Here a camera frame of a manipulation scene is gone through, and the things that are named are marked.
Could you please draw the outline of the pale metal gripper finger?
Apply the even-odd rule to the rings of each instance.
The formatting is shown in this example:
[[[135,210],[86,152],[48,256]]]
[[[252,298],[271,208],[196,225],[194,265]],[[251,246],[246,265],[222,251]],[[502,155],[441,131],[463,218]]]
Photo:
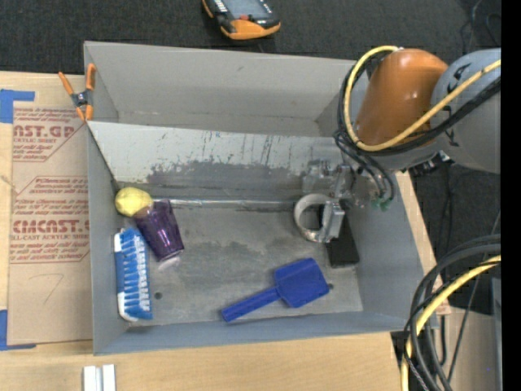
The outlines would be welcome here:
[[[333,238],[338,239],[344,226],[345,210],[340,202],[333,203]]]
[[[322,210],[322,241],[324,243],[329,242],[333,238],[333,217],[334,217],[334,204],[331,201],[327,201]]]

